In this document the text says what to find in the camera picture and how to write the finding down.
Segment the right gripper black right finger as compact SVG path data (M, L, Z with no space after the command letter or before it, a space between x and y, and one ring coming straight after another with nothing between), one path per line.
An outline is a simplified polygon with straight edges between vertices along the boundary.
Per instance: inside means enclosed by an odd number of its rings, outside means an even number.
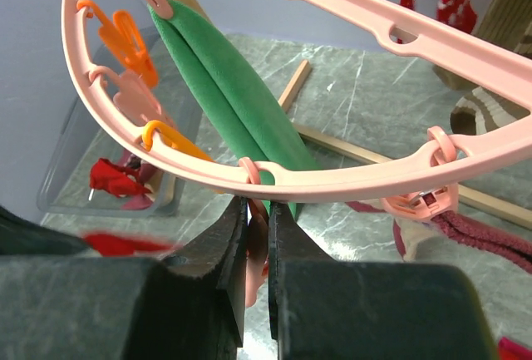
M333 259L280 203L270 208L268 305L282 359L498 356L457 267Z

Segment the brown sock pair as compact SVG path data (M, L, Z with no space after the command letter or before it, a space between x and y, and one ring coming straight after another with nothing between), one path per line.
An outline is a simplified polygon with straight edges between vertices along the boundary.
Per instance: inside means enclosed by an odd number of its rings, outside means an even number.
M492 0L455 67L433 67L451 89L465 93L450 114L455 134L479 136L531 113L531 0Z

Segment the red folded towel stack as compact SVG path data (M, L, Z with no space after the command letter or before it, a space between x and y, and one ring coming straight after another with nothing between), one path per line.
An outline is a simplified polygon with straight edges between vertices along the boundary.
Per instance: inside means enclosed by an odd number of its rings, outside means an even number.
M532 360L531 349L507 337L498 342L500 360Z

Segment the green hanging cloth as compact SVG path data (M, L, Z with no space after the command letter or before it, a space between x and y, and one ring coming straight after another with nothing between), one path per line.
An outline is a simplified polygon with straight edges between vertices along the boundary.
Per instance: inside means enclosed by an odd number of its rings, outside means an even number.
M151 8L152 21L187 87L235 157L291 171L319 170L277 99L238 49L192 8L168 3L172 18Z

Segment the pink round clip hanger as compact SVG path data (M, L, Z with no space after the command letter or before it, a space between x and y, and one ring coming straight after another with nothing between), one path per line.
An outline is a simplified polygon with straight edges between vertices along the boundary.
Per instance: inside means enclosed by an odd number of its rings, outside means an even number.
M147 1L159 16L172 18L169 0ZM449 135L433 126L427 143L413 155L359 169L291 171L248 157L236 166L221 165L178 132L153 95L156 69L128 13L108 17L92 0L62 0L62 41L78 95L106 133L172 175L231 194L289 203L385 199L397 208L434 200L457 213L461 180L505 165L531 148L531 139L520 132L530 124L525 119L511 127L513 141L503 131ZM298 69L276 98L285 114L304 72Z

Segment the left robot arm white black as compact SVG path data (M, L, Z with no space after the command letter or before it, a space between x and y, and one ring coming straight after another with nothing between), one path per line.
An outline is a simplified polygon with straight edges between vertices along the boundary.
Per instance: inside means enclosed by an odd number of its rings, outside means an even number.
M48 229L1 207L1 255L77 255L92 250L82 238Z

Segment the red sock front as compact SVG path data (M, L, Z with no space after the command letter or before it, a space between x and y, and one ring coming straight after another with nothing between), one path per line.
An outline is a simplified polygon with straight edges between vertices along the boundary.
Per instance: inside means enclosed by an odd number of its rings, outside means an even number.
M93 190L104 190L115 197L147 193L148 190L134 182L132 177L138 178L136 171L100 158L91 168L89 186Z

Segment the striped beige purple sock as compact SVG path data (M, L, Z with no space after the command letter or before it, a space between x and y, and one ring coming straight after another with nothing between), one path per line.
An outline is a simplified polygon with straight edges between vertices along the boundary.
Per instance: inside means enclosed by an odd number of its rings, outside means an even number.
M148 190L133 196L126 196L127 201L121 206L123 210L145 210L150 208L158 197L163 178L163 172L153 165L144 162L141 158L124 150L118 165L128 167L136 171L138 178L132 177L134 182L138 182Z

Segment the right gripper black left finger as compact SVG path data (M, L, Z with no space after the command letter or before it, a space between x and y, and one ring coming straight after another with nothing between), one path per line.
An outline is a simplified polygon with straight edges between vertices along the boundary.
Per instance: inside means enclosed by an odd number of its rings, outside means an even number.
M235 358L246 227L246 204L235 197L169 253L1 255L2 358Z

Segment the wooden clothes rack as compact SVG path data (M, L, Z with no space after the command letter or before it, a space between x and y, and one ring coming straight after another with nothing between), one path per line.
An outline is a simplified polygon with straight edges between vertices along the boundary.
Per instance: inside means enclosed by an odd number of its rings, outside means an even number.
M430 126L446 127L455 94L427 62L390 53L229 35L272 87L308 62L288 113L323 166L340 169L410 155Z

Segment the clear plastic bin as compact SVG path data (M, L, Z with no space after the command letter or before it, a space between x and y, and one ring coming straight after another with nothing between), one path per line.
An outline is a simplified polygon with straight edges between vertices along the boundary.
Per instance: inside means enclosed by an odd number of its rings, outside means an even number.
M181 75L167 66L170 55L155 29L149 27L141 32L152 59L162 68L155 95L178 130L194 141L203 112ZM117 162L122 154L122 146L99 127L81 100L75 100L37 195L38 209L45 213L116 218L173 215L178 209L184 182L166 173L160 182L163 195L157 195L153 204L144 210L126 210L126 198L116 198L105 191L90 193L92 166L100 158Z

